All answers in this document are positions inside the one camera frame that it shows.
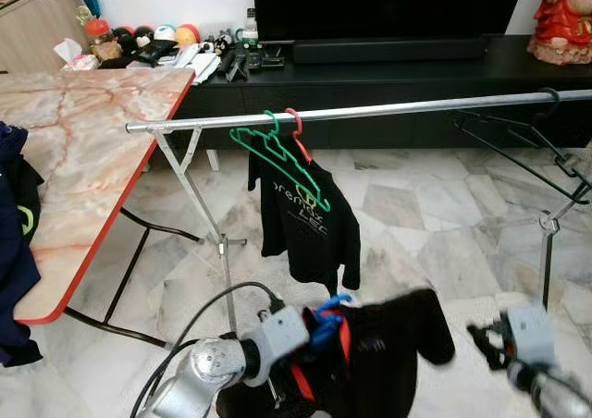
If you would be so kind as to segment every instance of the clothes hanger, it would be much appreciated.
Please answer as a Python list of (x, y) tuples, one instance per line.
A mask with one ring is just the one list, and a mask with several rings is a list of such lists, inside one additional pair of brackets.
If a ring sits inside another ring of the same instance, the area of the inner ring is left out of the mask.
[[(308, 172), (304, 168), (302, 168), (300, 164), (298, 164), (298, 161), (296, 160), (296, 158), (288, 150), (286, 150), (284, 148), (284, 146), (281, 144), (281, 142), (279, 141), (279, 139), (277, 137), (277, 135), (279, 134), (279, 122), (276, 119), (276, 116), (269, 110), (265, 110), (264, 113), (266, 115), (270, 116), (274, 121), (275, 127), (271, 131), (269, 131), (268, 133), (263, 133), (257, 129), (248, 129), (246, 127), (242, 127), (239, 129), (230, 129), (230, 138), (234, 142), (236, 142), (238, 145), (241, 145), (242, 147), (246, 148), (250, 152), (255, 153), (256, 155), (258, 155), (259, 157), (264, 159), (266, 162), (268, 162), (269, 164), (274, 166), (276, 169), (281, 171), (288, 178), (290, 178), (290, 180), (296, 184), (297, 192), (301, 196), (302, 196), (301, 190), (305, 193), (306, 201), (303, 201), (304, 203), (308, 204), (309, 206), (311, 206), (313, 208), (315, 208), (315, 206), (318, 204), (326, 212), (331, 211), (331, 205), (329, 204), (329, 201), (327, 199), (323, 199), (321, 197), (321, 190), (319, 189), (315, 180), (313, 178), (311, 178), (311, 176), (308, 174)], [(242, 139), (243, 133), (248, 134), (250, 136), (259, 136), (259, 137), (263, 138), (263, 143), (264, 143), (265, 149), (268, 150), (270, 153), (272, 153), (275, 157), (268, 157), (264, 153), (259, 152), (258, 150), (255, 150), (249, 143), (245, 142)], [(291, 164), (296, 166), (298, 171), (300, 171), (306, 177), (306, 179), (308, 180), (308, 183), (310, 185), (307, 186), (305, 184), (302, 184), (298, 179), (296, 179), (294, 176), (292, 176), (290, 173), (288, 173), (281, 166), (280, 161), (283, 163), (290, 162)]]
[(294, 140), (296, 141), (296, 145), (298, 145), (298, 148), (300, 148), (300, 151), (302, 152), (304, 159), (306, 159), (306, 163), (310, 164), (311, 162), (313, 162), (313, 158), (311, 157), (311, 155), (308, 154), (308, 152), (306, 151), (306, 148), (304, 148), (304, 145), (302, 145), (302, 143), (298, 139), (298, 136), (300, 136), (302, 134), (302, 119), (301, 119), (301, 117), (298, 114), (298, 112), (296, 110), (294, 110), (293, 108), (286, 108), (284, 110), (284, 112), (290, 113), (296, 119), (296, 123), (298, 124), (298, 128), (292, 132), (292, 138), (294, 138)]

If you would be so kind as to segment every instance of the tissue box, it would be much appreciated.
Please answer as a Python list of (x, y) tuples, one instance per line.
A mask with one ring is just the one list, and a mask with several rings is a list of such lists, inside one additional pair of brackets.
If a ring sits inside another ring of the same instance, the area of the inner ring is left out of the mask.
[(95, 55), (78, 55), (71, 62), (62, 67), (64, 71), (97, 69), (99, 68), (99, 59)]

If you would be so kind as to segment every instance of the television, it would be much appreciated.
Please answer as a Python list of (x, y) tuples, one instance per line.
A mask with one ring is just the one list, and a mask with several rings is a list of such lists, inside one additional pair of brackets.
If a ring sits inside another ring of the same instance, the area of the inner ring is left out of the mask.
[(503, 34), (517, 0), (255, 0), (259, 39), (439, 39)]

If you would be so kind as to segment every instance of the red hanger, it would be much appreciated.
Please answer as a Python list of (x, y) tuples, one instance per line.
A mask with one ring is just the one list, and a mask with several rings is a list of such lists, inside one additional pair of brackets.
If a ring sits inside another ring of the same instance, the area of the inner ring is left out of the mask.
[(290, 113), (296, 119), (296, 123), (298, 124), (298, 128), (292, 132), (292, 138), (294, 138), (294, 140), (296, 141), (296, 144), (300, 148), (300, 151), (304, 155), (304, 159), (306, 160), (306, 163), (310, 164), (311, 162), (313, 162), (313, 158), (311, 157), (311, 155), (308, 154), (308, 152), (306, 151), (306, 148), (304, 148), (304, 145), (302, 145), (302, 143), (298, 139), (298, 136), (300, 136), (302, 134), (302, 119), (301, 119), (300, 115), (298, 114), (298, 112), (296, 110), (294, 110), (293, 108), (286, 108), (284, 111), (286, 113)]

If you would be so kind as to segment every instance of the navy clothing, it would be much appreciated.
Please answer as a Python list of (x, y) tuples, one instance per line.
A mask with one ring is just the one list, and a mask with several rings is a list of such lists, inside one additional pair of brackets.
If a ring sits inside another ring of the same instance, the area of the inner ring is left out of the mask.
[(37, 185), (43, 181), (20, 154), (26, 139), (27, 130), (8, 129), (0, 123), (0, 363), (4, 367), (42, 358), (37, 344), (29, 340), (29, 328), (16, 323), (13, 317), (17, 302), (40, 279), (29, 243), (23, 237), (23, 217), (18, 209), (23, 205), (31, 210), (36, 226)]
[[(331, 295), (337, 293), (339, 265), (345, 264), (341, 283), (347, 289), (357, 290), (360, 288), (360, 226), (352, 208), (329, 172), (315, 161), (306, 164), (291, 136), (282, 136), (280, 141), (318, 185), (331, 210), (326, 212), (318, 205), (307, 204), (305, 194), (292, 180), (251, 153), (249, 191), (261, 179), (261, 255), (276, 256), (288, 250), (292, 277), (300, 282), (324, 284)], [(259, 152), (265, 151), (260, 137), (253, 138), (252, 146)], [(282, 163), (282, 166), (291, 176), (307, 183), (293, 163)]]

